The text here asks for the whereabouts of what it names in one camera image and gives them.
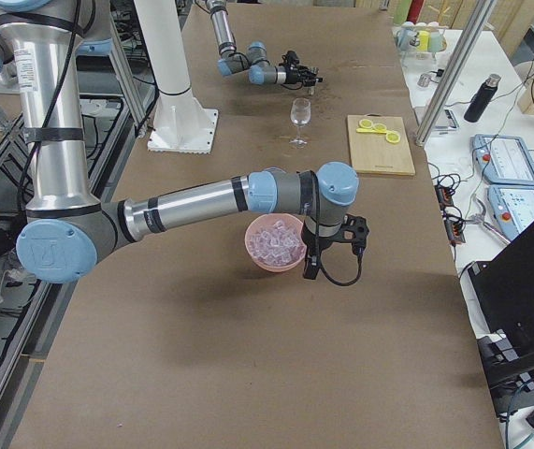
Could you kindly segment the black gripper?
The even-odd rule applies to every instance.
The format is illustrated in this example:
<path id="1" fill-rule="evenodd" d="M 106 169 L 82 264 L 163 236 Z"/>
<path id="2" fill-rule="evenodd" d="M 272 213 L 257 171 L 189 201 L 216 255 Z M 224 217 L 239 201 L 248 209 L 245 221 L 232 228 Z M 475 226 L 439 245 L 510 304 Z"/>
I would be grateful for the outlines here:
<path id="1" fill-rule="evenodd" d="M 304 256 L 303 278 L 315 280 L 321 268 L 320 237 L 309 230 L 306 224 L 302 226 L 301 238 L 306 246 Z"/>
<path id="2" fill-rule="evenodd" d="M 285 68 L 285 86 L 314 87 L 319 82 L 318 68 L 293 65 Z"/>

